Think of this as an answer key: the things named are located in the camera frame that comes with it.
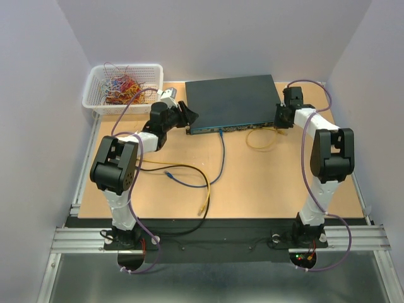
purple cable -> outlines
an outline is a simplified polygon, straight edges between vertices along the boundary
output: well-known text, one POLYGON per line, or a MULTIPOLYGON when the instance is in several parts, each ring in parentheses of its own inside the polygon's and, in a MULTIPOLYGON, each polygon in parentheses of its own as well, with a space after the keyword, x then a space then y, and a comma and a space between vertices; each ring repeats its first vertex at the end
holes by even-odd
POLYGON ((139 224, 139 226, 156 242, 157 249, 158 249, 158 255, 157 255, 156 259, 155 259, 154 262, 153 262, 149 267, 147 267, 146 269, 140 270, 140 271, 129 271, 129 270, 125 269, 125 268, 124 268, 124 269, 121 268, 121 269, 123 269, 125 272, 130 273, 130 274, 146 273, 147 271, 151 270, 151 269, 158 263, 158 260, 159 260, 160 257, 161 257, 162 248, 161 248, 160 243, 159 243, 159 241, 157 240, 157 238, 152 234, 152 232, 150 232, 150 231, 143 225, 143 223, 139 220, 138 216, 136 216, 136 214, 135 214, 135 212, 134 212, 134 210, 133 210, 132 204, 131 204, 132 190, 133 190, 134 184, 136 183, 136 180, 138 179, 138 176, 139 176, 139 173, 140 173, 140 167, 141 167, 141 164, 142 164, 142 162, 143 162, 143 152, 144 152, 143 142, 141 141, 141 138, 140 138, 137 134, 134 134, 134 133, 121 132, 121 133, 118 133, 118 134, 131 134, 131 135, 134 136, 136 139, 138 139, 138 143, 139 143, 139 146, 140 146, 140 159, 139 159, 138 167, 137 167, 137 169, 136 169, 136 173, 134 174, 134 178, 133 178, 133 182, 132 182, 131 188, 129 189, 128 206, 129 206, 129 210, 131 211, 131 214, 132 214, 133 218, 135 219, 136 223, 139 224))
POLYGON ((305 170, 305 168, 304 168, 304 145, 305 145, 306 132, 307 132, 307 129, 308 129, 308 127, 309 127, 309 123, 310 123, 311 119, 312 119, 318 112, 324 112, 324 111, 326 111, 326 110, 329 110, 329 109, 331 108, 332 104, 333 104, 333 99, 331 98, 331 94, 329 93, 329 91, 327 91, 327 89, 326 89, 323 85, 319 84, 318 82, 312 81, 312 80, 306 80, 306 79, 295 80, 295 81, 290 82, 290 83, 287 85, 287 87, 289 87, 291 84, 294 84, 294 83, 296 83, 296 82, 310 82, 310 83, 314 83, 315 85, 320 86, 320 87, 324 90, 324 92, 327 94, 328 100, 330 101, 329 104, 328 104, 328 106, 327 106, 326 108, 324 108, 324 109, 319 109, 319 110, 313 112, 313 113, 309 116, 309 118, 307 119, 306 123, 304 124, 304 128, 303 128, 302 147, 301 147, 301 149, 300 149, 300 163, 301 163, 301 167, 302 167, 303 181, 304 181, 304 185, 305 185, 306 188, 307 188, 307 191, 308 191, 309 194, 310 194, 310 197, 313 199, 313 201, 315 202, 315 204, 317 205, 317 207, 318 207, 323 213, 326 213, 329 217, 333 217, 333 218, 339 219, 339 221, 341 221, 341 223, 344 224, 344 226, 347 228, 347 231, 348 231, 348 248, 347 248, 346 253, 345 253, 345 254, 343 255, 343 257, 341 258, 341 260, 339 260, 337 263, 335 263, 335 264, 333 264, 333 265, 329 265, 329 266, 324 267, 324 268, 317 268, 317 269, 301 268, 301 269, 307 270, 307 271, 324 271, 324 270, 333 269, 333 268, 337 267, 338 265, 340 265, 342 262, 344 262, 345 259, 348 257, 349 252, 350 252, 350 250, 351 250, 351 246, 352 246, 352 233, 351 233, 351 229, 349 228, 348 223, 347 223, 342 217, 340 217, 340 216, 338 216, 338 215, 334 215, 334 214, 328 213, 328 212, 320 205, 319 201, 316 199, 316 197, 314 196, 313 192, 311 191, 309 182, 307 181, 307 177, 306 177, 306 170, 305 170))
POLYGON ((117 127, 119 121, 121 121, 123 115, 125 114, 125 112, 126 112, 127 109, 129 108, 129 106, 132 104, 133 100, 136 99, 136 97, 137 97, 138 95, 140 95, 141 93, 147 92, 148 90, 152 90, 152 91, 154 91, 154 92, 157 92, 157 90, 156 90, 155 88, 151 88, 151 87, 148 87, 148 88, 145 88, 144 90, 138 91, 138 92, 132 97, 132 99, 128 102, 128 104, 126 105, 125 109, 122 111, 122 114, 118 117, 118 120, 115 122, 115 125, 114 125, 114 127, 112 128, 111 136, 114 136, 115 128, 117 127))

